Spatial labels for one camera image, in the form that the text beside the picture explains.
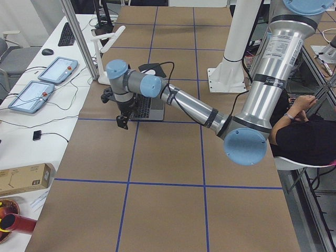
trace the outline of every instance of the black mouse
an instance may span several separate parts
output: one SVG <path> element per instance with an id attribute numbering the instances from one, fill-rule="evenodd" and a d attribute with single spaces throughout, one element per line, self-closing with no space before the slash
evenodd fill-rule
<path id="1" fill-rule="evenodd" d="M 49 48 L 42 50 L 42 55 L 53 55 L 53 54 L 54 54 L 54 51 Z"/>

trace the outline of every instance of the tablet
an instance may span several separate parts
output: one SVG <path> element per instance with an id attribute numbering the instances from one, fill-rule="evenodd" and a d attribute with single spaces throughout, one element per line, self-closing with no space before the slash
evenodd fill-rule
<path id="1" fill-rule="evenodd" d="M 35 113 L 48 100 L 55 85 L 32 80 L 12 101 L 8 108 L 26 113 Z"/>
<path id="2" fill-rule="evenodd" d="M 78 66 L 78 61 L 57 57 L 39 76 L 42 81 L 51 82 L 53 84 L 61 84 Z"/>

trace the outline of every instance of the keyboard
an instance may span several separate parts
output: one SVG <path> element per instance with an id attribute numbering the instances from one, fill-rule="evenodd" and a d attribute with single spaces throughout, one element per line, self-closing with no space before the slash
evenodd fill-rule
<path id="1" fill-rule="evenodd" d="M 151 109 L 151 101 L 150 97 L 140 96 L 138 100 L 138 114 L 137 118 L 148 118 L 149 112 Z"/>
<path id="2" fill-rule="evenodd" d="M 75 43 L 74 34 L 72 33 L 69 23 L 66 22 L 63 26 L 58 46 L 72 46 L 74 43 Z"/>

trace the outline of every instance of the light blue cap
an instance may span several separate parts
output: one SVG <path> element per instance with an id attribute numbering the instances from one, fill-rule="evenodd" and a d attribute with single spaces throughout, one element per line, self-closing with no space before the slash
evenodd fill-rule
<path id="1" fill-rule="evenodd" d="M 283 0 L 283 3 L 291 12 L 302 16 L 321 14 L 326 11 L 333 2 L 333 0 Z"/>
<path id="2" fill-rule="evenodd" d="M 106 73 L 110 80 L 122 76 L 128 70 L 128 64 L 122 59 L 115 59 L 107 63 Z"/>
<path id="3" fill-rule="evenodd" d="M 229 159 L 241 165 L 259 163 L 266 155 L 267 144 L 264 136 L 250 128 L 238 128 L 224 139 L 224 151 Z"/>
<path id="4" fill-rule="evenodd" d="M 140 91 L 143 96 L 156 97 L 161 90 L 161 79 L 158 76 L 146 75 L 140 82 Z"/>

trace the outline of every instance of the white table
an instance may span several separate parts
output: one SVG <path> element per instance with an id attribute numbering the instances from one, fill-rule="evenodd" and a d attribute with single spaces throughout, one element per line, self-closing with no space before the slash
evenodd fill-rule
<path id="1" fill-rule="evenodd" d="M 92 37 L 91 30 L 93 29 L 91 25 L 96 23 L 96 21 L 92 20 L 93 18 L 95 18 L 95 15 L 77 15 L 89 51 L 92 56 L 95 56 L 93 42 L 90 41 Z M 56 89 L 60 89 L 55 91 L 48 100 L 64 109 L 69 109 L 61 110 L 56 105 L 50 103 L 46 104 L 35 114 L 25 114 L 5 109 L 0 110 L 0 120 L 32 127 L 54 119 L 61 119 L 64 117 L 71 118 L 51 122 L 31 129 L 1 122 L 0 139 L 2 142 L 0 144 L 0 170 L 39 163 L 51 163 L 55 170 L 58 169 L 67 147 L 67 141 L 55 134 L 42 135 L 40 140 L 33 141 L 33 132 L 42 130 L 42 133 L 58 133 L 69 140 L 77 122 L 77 115 L 82 108 L 92 81 L 91 75 L 87 69 L 84 69 L 81 74 L 72 81 L 73 85 L 78 88 L 78 91 L 73 104 L 70 106 L 77 88 L 67 82 L 80 73 L 86 65 L 77 46 L 77 42 L 75 42 L 73 46 L 57 46 L 65 22 L 66 18 L 64 17 L 41 49 L 42 51 L 44 48 L 50 48 L 55 53 L 52 56 L 43 56 L 40 51 L 28 68 L 35 66 L 47 67 L 58 56 L 78 60 L 79 65 L 77 69 L 63 84 L 56 86 Z M 19 93 L 31 80 L 38 80 L 37 77 L 42 71 L 42 68 L 36 68 L 24 73 L 11 92 Z M 0 109 L 7 108 L 13 98 L 14 97 L 5 99 L 0 106 Z M 20 213 L 22 215 L 38 219 L 42 207 L 34 211 L 29 204 L 46 191 L 48 191 L 48 189 L 10 195 L 2 198 L 11 198 L 15 200 L 20 206 Z M 0 251 L 24 251 L 29 240 L 30 235 L 11 233 L 8 239 L 0 244 Z"/>

